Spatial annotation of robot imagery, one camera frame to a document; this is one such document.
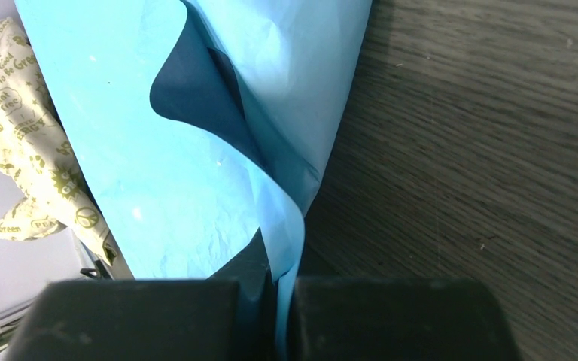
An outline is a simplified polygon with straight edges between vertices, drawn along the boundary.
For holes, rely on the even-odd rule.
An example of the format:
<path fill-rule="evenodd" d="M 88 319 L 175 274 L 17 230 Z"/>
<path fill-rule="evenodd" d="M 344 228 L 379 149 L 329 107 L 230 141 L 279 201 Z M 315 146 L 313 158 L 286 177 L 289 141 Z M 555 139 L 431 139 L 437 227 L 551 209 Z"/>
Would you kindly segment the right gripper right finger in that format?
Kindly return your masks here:
<path fill-rule="evenodd" d="M 449 278 L 300 277 L 287 330 L 291 360 L 519 360 L 484 284 Z"/>

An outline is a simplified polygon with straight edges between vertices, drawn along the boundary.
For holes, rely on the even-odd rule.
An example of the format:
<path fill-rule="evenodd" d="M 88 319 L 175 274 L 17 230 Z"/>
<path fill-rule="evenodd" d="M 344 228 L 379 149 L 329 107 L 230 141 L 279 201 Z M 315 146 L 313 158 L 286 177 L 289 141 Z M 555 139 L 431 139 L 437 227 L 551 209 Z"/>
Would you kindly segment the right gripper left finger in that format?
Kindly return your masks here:
<path fill-rule="evenodd" d="M 271 360 L 275 284 L 261 234 L 205 280 L 64 281 L 33 302 L 7 360 Z"/>

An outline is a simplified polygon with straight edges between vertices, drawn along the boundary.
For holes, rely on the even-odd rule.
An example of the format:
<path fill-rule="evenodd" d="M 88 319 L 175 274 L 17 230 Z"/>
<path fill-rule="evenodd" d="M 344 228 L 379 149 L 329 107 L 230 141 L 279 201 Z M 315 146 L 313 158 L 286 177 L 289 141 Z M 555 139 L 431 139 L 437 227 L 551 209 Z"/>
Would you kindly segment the blue wrapping paper sheet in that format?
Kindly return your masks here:
<path fill-rule="evenodd" d="M 205 280 L 261 234 L 273 356 L 369 1 L 18 1 L 131 281 Z"/>

